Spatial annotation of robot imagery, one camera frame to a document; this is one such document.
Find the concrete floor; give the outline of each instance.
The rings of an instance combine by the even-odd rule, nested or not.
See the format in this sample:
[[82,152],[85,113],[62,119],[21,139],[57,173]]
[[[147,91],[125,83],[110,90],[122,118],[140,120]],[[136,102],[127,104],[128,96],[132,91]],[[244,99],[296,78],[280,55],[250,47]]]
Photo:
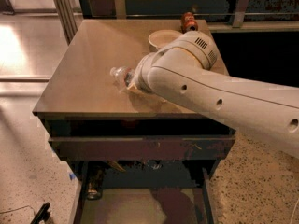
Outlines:
[[[0,15],[0,76],[51,76],[66,49],[56,16]],[[48,134],[32,115],[45,86],[0,83],[0,212],[26,205],[37,212],[50,202],[47,223],[72,223],[80,184],[70,178],[70,169],[52,152]],[[299,160],[236,133],[211,187],[219,224],[289,223],[299,197]],[[192,201],[187,190],[185,196]],[[147,190],[107,190],[106,197],[110,203],[116,197],[117,204],[104,210],[108,222],[94,223],[165,223],[164,209]],[[86,206],[84,223],[92,223],[88,218],[95,205]],[[143,212],[151,218],[142,218]],[[33,217],[33,210],[24,208],[0,214],[0,223],[30,223]],[[129,219],[134,217],[138,222]],[[299,223],[299,209],[294,223]]]

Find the black ventilation grille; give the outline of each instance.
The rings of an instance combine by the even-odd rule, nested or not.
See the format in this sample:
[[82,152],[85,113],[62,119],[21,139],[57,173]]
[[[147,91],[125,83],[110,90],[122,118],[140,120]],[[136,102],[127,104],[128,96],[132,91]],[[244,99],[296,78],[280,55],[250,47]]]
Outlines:
[[196,39],[195,43],[198,44],[203,49],[205,49],[206,46],[207,46],[207,42],[204,41],[203,39],[199,38],[199,37]]
[[217,58],[216,58],[216,55],[213,52],[213,50],[208,53],[208,57],[209,57],[209,59],[211,60],[212,63],[216,62]]

